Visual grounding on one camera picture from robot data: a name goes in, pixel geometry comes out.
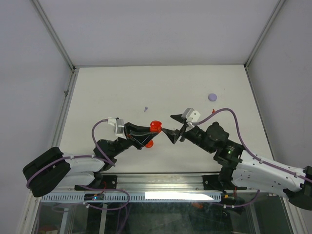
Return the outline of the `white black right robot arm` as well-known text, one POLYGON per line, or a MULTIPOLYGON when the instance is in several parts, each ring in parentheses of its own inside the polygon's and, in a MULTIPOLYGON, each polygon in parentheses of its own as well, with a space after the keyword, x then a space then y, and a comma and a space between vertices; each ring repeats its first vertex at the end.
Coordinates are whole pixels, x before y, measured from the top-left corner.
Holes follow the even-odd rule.
POLYGON ((312 168, 298 168, 261 157, 247 148, 241 140, 236 143, 229 139, 218 122, 207 130, 191 121, 184 114, 172 115, 182 123, 179 130, 162 128, 172 143, 188 140, 202 150, 213 154, 214 161, 222 166, 218 184, 224 189, 230 187, 252 188, 288 199, 301 209, 312 209, 312 168))

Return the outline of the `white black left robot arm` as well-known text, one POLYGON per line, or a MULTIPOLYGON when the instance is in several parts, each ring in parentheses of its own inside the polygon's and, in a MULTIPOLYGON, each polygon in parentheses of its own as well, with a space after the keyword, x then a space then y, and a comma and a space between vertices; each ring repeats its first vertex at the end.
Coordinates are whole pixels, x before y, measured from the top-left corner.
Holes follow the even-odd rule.
POLYGON ((59 147, 52 147, 23 168, 26 187, 34 197, 42 197, 55 188, 75 187, 82 189, 103 189, 105 184, 101 172, 116 165, 117 156, 135 147, 141 150, 153 146, 153 138, 161 132, 160 121, 154 120, 149 127, 124 123, 119 118, 100 120, 114 127, 116 140, 94 140, 92 155, 71 155, 59 147))

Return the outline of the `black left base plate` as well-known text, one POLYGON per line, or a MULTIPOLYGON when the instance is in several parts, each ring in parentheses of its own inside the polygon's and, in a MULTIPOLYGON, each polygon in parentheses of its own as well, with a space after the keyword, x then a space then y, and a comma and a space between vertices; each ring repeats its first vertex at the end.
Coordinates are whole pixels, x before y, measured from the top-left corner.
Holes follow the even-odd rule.
POLYGON ((76 191, 102 191, 105 189, 117 188, 117 175, 103 175, 101 173, 95 173, 94 179, 86 185, 75 185, 76 191))

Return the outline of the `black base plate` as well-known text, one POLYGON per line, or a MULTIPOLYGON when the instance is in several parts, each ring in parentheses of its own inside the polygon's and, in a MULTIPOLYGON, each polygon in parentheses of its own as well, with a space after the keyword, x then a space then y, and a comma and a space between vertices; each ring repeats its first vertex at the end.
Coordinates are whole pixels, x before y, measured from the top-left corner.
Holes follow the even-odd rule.
POLYGON ((247 187, 239 187, 233 184, 233 177, 231 175, 203 175, 202 183, 204 190, 217 190, 217 191, 233 191, 247 190, 247 187))
POLYGON ((76 191, 102 191, 105 189, 117 188, 117 175, 103 175, 101 173, 95 173, 94 179, 86 185, 75 185, 76 191))

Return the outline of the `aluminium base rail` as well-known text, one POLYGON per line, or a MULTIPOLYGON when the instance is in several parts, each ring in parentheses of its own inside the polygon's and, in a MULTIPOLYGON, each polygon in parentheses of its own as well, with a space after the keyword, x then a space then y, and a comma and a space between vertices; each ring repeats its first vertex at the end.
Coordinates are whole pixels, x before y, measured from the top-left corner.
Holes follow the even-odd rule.
MULTIPOLYGON (((122 189, 129 192, 196 192, 205 191, 202 183, 203 175, 216 175, 217 173, 102 174, 116 175, 116 189, 122 189)), ((256 175, 255 173, 248 171, 243 171, 239 173, 238 178, 234 179, 233 184, 239 187, 247 187, 247 190, 243 190, 243 192, 261 190, 263 192, 268 192, 276 195, 281 195, 285 189, 290 190, 293 185, 290 176, 282 176, 281 174, 278 174, 277 177, 269 178, 268 175, 256 175)))

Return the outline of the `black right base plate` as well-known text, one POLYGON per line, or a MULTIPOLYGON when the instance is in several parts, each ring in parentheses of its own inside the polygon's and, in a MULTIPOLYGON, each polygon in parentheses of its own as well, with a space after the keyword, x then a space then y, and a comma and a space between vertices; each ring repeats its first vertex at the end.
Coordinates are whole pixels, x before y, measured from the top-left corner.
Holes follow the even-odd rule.
POLYGON ((203 175, 202 183, 204 190, 217 190, 217 191, 233 191, 247 190, 247 187, 239 187, 233 184, 233 177, 231 175, 203 175))

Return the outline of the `aluminium frame post right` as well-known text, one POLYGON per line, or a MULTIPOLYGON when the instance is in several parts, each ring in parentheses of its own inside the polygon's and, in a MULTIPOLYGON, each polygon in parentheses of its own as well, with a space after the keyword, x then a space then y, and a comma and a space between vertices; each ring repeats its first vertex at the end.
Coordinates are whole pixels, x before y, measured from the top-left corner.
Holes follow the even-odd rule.
POLYGON ((284 5, 287 3, 287 0, 278 0, 276 5, 274 6, 268 20, 265 23, 265 26, 263 27, 259 37, 256 40, 255 45, 253 46, 246 62, 244 63, 245 70, 248 70, 250 64, 252 63, 254 57, 256 56, 258 50, 260 49, 261 44, 263 43, 265 37, 269 33, 273 23, 275 22, 276 18, 278 17, 280 11, 284 7, 284 5))

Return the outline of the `aluminium frame post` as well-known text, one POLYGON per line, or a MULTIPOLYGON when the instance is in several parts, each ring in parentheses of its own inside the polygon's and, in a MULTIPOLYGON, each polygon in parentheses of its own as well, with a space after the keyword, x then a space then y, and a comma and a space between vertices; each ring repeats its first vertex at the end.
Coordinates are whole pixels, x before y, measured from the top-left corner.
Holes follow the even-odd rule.
POLYGON ((287 0, 278 0, 276 5, 274 6, 268 20, 265 23, 265 26, 263 27, 259 37, 256 40, 255 45, 253 46, 246 62, 244 63, 245 70, 248 70, 250 64, 252 63, 254 57, 256 56, 258 50, 260 49, 261 44, 263 43, 265 37, 269 33, 273 23, 275 22, 276 18, 278 17, 280 11, 284 7, 284 5, 287 3, 287 0))
POLYGON ((43 9, 41 3, 39 0, 30 0, 30 3, 32 4, 34 10, 38 14, 40 20, 42 21, 44 27, 46 28, 46 31, 50 35, 53 43, 55 44, 56 48, 60 52, 62 58, 64 59, 65 63, 68 65, 71 71, 75 70, 75 65, 72 62, 70 56, 68 55, 63 43, 61 42, 57 32, 55 31, 51 21, 49 20, 45 10, 43 9))

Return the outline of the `aluminium frame post left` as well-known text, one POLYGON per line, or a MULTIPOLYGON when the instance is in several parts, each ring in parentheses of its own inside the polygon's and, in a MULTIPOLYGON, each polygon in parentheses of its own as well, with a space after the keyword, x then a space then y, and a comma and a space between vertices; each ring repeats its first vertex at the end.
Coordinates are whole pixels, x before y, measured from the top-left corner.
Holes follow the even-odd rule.
POLYGON ((32 4, 34 10, 38 14, 40 20, 42 21, 44 27, 46 28, 46 31, 50 35, 53 43, 55 44, 56 48, 60 52, 62 58, 64 59, 65 63, 68 65, 71 71, 75 70, 75 65, 72 62, 70 56, 68 55, 63 43, 61 42, 57 32, 55 31, 51 21, 49 20, 45 10, 43 9, 41 3, 39 0, 30 0, 30 3, 32 4))

